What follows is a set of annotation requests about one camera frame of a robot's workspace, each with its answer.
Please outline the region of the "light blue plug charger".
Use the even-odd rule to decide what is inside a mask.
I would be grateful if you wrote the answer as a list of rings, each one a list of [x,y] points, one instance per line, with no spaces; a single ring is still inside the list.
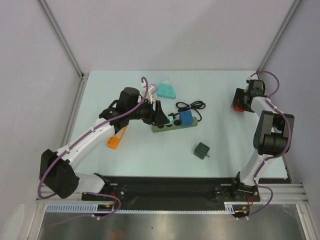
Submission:
[[[168,116],[167,118],[168,118],[168,120],[169,120],[168,125],[172,125],[172,124],[173,124],[173,121],[174,121],[173,116]]]

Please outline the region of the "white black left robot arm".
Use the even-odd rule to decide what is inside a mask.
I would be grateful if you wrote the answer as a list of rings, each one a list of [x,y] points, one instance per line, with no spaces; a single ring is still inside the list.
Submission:
[[[45,150],[40,159],[40,185],[46,185],[53,195],[66,199],[76,190],[93,192],[100,200],[110,196],[111,188],[98,174],[76,174],[82,160],[101,142],[113,137],[131,120],[142,120],[147,125],[163,126],[170,121],[161,102],[152,104],[133,87],[124,88],[117,100],[103,110],[95,123],[73,142],[56,151]]]

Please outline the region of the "orange power strip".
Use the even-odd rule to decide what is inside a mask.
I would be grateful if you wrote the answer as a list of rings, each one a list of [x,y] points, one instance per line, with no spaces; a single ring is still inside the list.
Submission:
[[[125,126],[124,128],[122,128],[117,134],[115,134],[114,136],[110,137],[107,142],[106,142],[106,146],[112,150],[116,150],[123,138],[123,136],[125,135],[125,132],[127,130],[127,126]]]

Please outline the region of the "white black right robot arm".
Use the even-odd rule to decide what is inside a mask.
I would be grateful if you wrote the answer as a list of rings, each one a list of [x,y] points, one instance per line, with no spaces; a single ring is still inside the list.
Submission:
[[[230,195],[236,201],[256,200],[258,182],[270,163],[288,152],[295,117],[279,110],[265,95],[262,80],[248,79],[245,89],[237,88],[231,107],[235,111],[255,113],[259,121],[253,136],[254,152],[233,180]]]

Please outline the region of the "blue cube socket adapter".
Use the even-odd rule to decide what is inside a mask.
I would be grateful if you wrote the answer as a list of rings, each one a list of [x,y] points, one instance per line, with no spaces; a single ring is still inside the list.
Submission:
[[[179,121],[182,127],[189,127],[193,124],[193,115],[190,110],[181,111],[179,113]]]

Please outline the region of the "red cube socket adapter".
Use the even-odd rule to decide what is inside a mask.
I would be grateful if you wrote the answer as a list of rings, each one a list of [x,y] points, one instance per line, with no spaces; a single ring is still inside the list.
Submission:
[[[239,101],[236,102],[235,106],[233,107],[233,110],[241,113],[244,112],[244,110],[239,106]]]

